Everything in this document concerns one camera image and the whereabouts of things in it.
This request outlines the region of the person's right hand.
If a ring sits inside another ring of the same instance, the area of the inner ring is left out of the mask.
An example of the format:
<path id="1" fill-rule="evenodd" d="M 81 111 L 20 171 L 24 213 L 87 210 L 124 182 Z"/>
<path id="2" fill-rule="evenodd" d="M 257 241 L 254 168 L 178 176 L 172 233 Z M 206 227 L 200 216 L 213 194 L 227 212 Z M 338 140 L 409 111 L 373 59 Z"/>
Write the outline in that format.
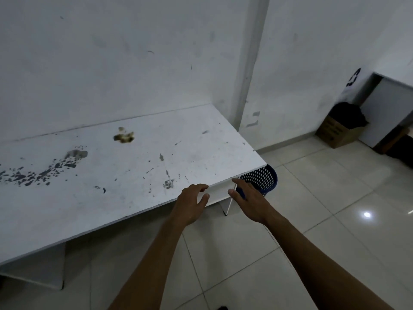
<path id="1" fill-rule="evenodd" d="M 244 214 L 254 222 L 268 226 L 271 216 L 276 212 L 273 206 L 250 183 L 239 178 L 232 178 L 232 182 L 243 191 L 244 197 L 239 207 Z"/>

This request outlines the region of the person's left hand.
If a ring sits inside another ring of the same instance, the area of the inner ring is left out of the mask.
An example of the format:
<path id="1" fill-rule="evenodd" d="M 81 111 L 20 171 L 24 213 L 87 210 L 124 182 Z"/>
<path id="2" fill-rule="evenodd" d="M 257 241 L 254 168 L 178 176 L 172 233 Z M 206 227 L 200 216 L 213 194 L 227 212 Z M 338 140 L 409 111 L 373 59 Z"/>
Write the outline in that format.
<path id="1" fill-rule="evenodd" d="M 196 204 L 199 202 L 198 195 L 208 188 L 207 184 L 199 183 L 196 185 L 191 184 L 182 190 L 170 215 L 172 221 L 177 226 L 183 229 L 200 217 L 203 211 L 197 211 L 196 209 Z"/>

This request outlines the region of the person's right forearm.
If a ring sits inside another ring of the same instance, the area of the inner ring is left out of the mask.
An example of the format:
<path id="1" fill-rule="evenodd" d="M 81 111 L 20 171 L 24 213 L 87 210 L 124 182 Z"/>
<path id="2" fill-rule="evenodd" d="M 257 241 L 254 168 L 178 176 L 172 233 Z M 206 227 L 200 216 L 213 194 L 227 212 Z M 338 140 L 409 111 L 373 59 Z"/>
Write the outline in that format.
<path id="1" fill-rule="evenodd" d="M 265 211 L 264 222 L 318 310 L 394 310 L 323 253 L 273 207 Z"/>

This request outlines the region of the person's left forearm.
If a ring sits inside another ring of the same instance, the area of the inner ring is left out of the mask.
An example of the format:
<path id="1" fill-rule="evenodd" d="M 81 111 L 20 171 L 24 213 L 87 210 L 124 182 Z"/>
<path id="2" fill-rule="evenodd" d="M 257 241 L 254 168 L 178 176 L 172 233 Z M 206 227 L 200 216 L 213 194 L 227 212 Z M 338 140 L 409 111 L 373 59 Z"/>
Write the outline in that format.
<path id="1" fill-rule="evenodd" d="M 159 310 L 180 236 L 199 214 L 171 215 L 108 310 Z"/>

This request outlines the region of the blue perforated waste basket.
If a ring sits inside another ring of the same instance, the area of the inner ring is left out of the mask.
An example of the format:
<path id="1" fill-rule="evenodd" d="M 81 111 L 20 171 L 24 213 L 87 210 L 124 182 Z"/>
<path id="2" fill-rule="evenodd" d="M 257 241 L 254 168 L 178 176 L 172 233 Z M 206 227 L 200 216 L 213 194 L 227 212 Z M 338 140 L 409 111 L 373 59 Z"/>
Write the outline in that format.
<path id="1" fill-rule="evenodd" d="M 278 183 L 277 173 L 269 164 L 242 175 L 240 179 L 244 180 L 246 183 L 252 184 L 262 196 L 266 196 L 269 192 L 274 190 Z"/>

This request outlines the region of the white table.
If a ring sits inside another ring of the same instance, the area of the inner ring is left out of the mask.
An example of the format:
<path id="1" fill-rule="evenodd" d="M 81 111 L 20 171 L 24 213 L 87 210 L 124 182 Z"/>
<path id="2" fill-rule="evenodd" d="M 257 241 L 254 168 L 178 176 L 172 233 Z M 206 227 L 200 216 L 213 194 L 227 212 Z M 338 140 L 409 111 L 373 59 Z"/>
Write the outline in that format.
<path id="1" fill-rule="evenodd" d="M 113 140 L 118 128 L 131 143 Z M 212 104 L 0 144 L 0 276 L 61 290 L 65 244 L 266 162 Z"/>

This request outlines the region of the yellow food residue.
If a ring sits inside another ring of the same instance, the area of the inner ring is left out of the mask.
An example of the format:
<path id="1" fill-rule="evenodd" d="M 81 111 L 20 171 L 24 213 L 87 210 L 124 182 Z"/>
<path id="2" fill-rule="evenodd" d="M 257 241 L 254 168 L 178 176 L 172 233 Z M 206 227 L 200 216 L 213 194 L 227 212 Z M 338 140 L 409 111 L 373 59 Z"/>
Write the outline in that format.
<path id="1" fill-rule="evenodd" d="M 126 128 L 119 127 L 118 134 L 113 136 L 113 140 L 119 143 L 131 143 L 135 139 L 135 135 L 133 131 L 128 132 Z"/>

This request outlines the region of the brown cardboard box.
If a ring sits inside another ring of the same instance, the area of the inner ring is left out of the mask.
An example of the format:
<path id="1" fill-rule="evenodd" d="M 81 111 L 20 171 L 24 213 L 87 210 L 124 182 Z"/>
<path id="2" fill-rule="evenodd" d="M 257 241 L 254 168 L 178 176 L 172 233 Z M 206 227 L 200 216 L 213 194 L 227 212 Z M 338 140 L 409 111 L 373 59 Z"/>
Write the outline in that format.
<path id="1" fill-rule="evenodd" d="M 364 132 L 366 126 L 348 129 L 331 116 L 326 116 L 315 135 L 332 149 L 355 142 Z"/>

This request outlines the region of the black cloth bundle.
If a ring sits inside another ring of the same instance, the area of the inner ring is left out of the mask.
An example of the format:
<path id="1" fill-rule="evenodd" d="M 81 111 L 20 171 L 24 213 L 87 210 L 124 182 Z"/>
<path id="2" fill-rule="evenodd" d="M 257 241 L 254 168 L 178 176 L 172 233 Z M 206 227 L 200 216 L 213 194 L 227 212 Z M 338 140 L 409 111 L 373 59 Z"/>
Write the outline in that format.
<path id="1" fill-rule="evenodd" d="M 339 102 L 328 113 L 332 119 L 351 130 L 366 127 L 369 123 L 359 106 L 348 102 Z"/>

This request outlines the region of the white cabinet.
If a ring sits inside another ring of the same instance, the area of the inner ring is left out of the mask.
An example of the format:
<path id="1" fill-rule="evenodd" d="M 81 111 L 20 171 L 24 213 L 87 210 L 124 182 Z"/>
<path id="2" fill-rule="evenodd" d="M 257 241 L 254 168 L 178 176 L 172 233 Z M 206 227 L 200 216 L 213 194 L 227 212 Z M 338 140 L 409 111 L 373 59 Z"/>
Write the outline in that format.
<path id="1" fill-rule="evenodd" d="M 376 147 L 397 126 L 413 128 L 413 73 L 384 76 L 373 73 L 374 88 L 361 104 L 368 125 L 359 140 Z"/>

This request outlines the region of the black bag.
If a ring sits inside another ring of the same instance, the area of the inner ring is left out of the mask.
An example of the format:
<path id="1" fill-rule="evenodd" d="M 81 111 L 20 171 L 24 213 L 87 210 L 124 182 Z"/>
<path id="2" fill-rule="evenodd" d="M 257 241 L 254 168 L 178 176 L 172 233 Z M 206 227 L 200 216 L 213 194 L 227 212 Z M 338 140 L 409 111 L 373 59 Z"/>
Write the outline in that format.
<path id="1" fill-rule="evenodd" d="M 387 156 L 403 162 L 413 169 L 413 138 L 409 135 L 402 136 L 387 152 Z"/>

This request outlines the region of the black wall sticker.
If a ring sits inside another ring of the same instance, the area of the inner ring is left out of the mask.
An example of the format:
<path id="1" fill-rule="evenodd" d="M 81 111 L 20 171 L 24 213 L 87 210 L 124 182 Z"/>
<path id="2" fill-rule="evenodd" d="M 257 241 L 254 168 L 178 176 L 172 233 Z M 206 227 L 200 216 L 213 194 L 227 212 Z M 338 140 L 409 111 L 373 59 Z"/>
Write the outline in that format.
<path id="1" fill-rule="evenodd" d="M 352 76 L 349 78 L 349 80 L 348 80 L 348 82 L 346 83 L 346 86 L 345 86 L 345 87 L 350 87 L 350 86 L 352 86 L 352 85 L 355 83 L 355 81 L 357 80 L 360 72 L 361 72 L 361 68 L 358 68 L 358 69 L 352 74 Z"/>

